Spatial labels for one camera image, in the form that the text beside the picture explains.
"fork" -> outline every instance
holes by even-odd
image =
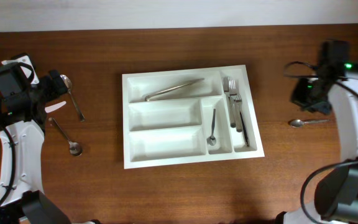
[[[242,109],[241,109],[242,108],[242,98],[241,98],[240,93],[237,94],[236,99],[234,99],[234,101],[236,102],[236,105],[239,108],[239,116],[241,119],[242,132],[244,134],[244,141],[246,142],[247,147],[249,147],[249,139],[248,139],[246,124],[244,122],[244,118],[242,117]]]
[[[234,110],[234,121],[236,122],[236,130],[237,132],[242,132],[242,125],[240,120],[240,111],[238,106],[234,103],[234,99],[237,97],[237,87],[236,81],[229,81],[229,91],[230,91],[230,101],[232,105],[232,109]]]
[[[226,95],[226,102],[227,102],[227,108],[229,110],[229,120],[230,120],[230,127],[235,128],[236,122],[234,121],[234,114],[233,114],[233,107],[231,104],[231,97],[230,97],[230,91],[229,91],[229,77],[222,77],[222,83],[223,83],[223,92]]]

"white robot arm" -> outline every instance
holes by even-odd
[[[292,102],[310,112],[336,115],[342,163],[312,173],[301,191],[303,208],[281,213],[276,223],[358,223],[358,64],[348,62],[346,42],[325,42],[316,75],[300,78]],[[303,204],[308,181],[320,171],[334,169],[317,186],[314,201]]]
[[[0,224],[29,219],[32,224],[71,224],[45,195],[41,150],[45,136],[45,104],[67,92],[60,74],[38,78],[27,54],[3,61],[0,68]],[[7,112],[1,112],[1,103]],[[84,224],[100,224],[92,220]]]

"metal spoon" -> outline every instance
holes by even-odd
[[[317,119],[317,120],[306,120],[306,121],[302,121],[300,119],[295,119],[289,122],[289,124],[293,127],[293,128],[300,128],[305,124],[317,124],[317,123],[323,123],[323,122],[327,122],[330,121],[329,119]]]
[[[51,122],[56,129],[59,130],[60,134],[68,141],[70,145],[70,154],[72,156],[79,156],[82,154],[82,147],[77,142],[72,142],[66,135],[66,133],[63,131],[63,129],[59,126],[59,124],[56,122],[55,118],[49,118],[49,122]]]
[[[70,95],[71,97],[71,100],[74,104],[74,107],[75,107],[75,110],[77,110],[77,114],[78,114],[78,117],[80,118],[80,121],[85,121],[85,117],[84,115],[82,114],[80,108],[78,107],[78,104],[77,102],[74,100],[74,96],[71,94],[71,90],[73,89],[73,84],[71,82],[71,80],[65,76],[65,75],[60,75],[60,77],[62,78],[63,82],[65,83],[65,85],[67,86],[67,93]]]
[[[214,146],[216,144],[216,138],[214,137],[215,113],[216,113],[216,109],[214,109],[214,115],[212,117],[212,133],[211,133],[211,136],[206,139],[206,142],[211,146]]]

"table surface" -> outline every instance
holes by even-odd
[[[50,116],[84,153],[71,157],[50,126],[42,149],[45,194],[72,221],[249,223],[296,210],[306,177],[339,161],[334,121],[287,125],[327,118],[291,104],[296,80],[282,76],[288,62],[315,63],[324,39],[349,41],[358,62],[358,24],[0,33],[0,61],[27,52],[38,76],[57,69],[73,82],[86,121],[68,95]],[[247,66],[265,157],[124,170],[121,75],[228,65]]]

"white cutlery tray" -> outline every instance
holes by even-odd
[[[249,147],[243,133],[230,127],[225,76],[238,82]],[[204,80],[145,101],[153,92],[197,78]],[[245,65],[123,74],[122,108],[125,169],[264,157]],[[217,141],[210,146],[213,109]]]

